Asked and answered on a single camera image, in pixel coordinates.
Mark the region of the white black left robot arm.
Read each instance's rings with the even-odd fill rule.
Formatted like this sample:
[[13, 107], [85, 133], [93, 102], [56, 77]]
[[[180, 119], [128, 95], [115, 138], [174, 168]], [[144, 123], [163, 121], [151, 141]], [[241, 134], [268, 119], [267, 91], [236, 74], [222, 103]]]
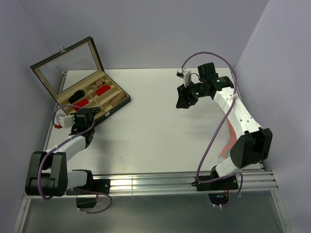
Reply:
[[95, 182], [90, 170], [68, 170], [68, 161], [86, 149], [95, 133], [95, 115], [99, 107], [82, 108], [71, 114], [54, 114], [53, 126], [70, 128], [68, 138], [53, 148], [35, 151], [30, 158], [25, 193], [28, 196], [40, 196], [45, 200], [61, 197], [67, 190], [78, 188], [89, 194], [94, 190]]

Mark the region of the tan ribbed sock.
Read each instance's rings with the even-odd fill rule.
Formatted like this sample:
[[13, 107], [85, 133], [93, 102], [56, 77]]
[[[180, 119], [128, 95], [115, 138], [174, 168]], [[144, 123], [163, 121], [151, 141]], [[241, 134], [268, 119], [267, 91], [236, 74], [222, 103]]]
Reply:
[[119, 104], [122, 100], [124, 100], [125, 98], [126, 98], [126, 95], [125, 95], [123, 92], [120, 92], [117, 96], [115, 96], [115, 97], [112, 99], [110, 105], [111, 105], [112, 107], [114, 107], [114, 106], [118, 105], [118, 104]]

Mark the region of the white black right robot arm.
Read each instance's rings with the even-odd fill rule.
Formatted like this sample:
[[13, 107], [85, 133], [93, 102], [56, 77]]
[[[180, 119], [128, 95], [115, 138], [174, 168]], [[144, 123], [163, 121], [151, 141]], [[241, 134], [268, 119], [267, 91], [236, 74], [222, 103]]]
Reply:
[[221, 189], [231, 175], [267, 159], [273, 134], [254, 120], [238, 97], [234, 83], [227, 76], [220, 77], [213, 63], [199, 66], [198, 73], [199, 82], [194, 83], [190, 70], [181, 68], [177, 71], [177, 77], [184, 82], [177, 88], [176, 108], [188, 109], [199, 98], [211, 97], [231, 124], [237, 141], [230, 149], [229, 157], [214, 167], [214, 175], [210, 177], [211, 186]]

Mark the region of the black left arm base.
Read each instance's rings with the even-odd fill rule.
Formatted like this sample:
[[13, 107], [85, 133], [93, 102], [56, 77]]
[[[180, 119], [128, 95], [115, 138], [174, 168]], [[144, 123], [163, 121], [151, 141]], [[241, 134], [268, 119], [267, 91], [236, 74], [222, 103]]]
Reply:
[[71, 188], [66, 191], [67, 196], [95, 195], [92, 198], [76, 198], [76, 206], [79, 209], [93, 209], [99, 203], [99, 196], [109, 195], [111, 181], [109, 179], [95, 179], [90, 185]]

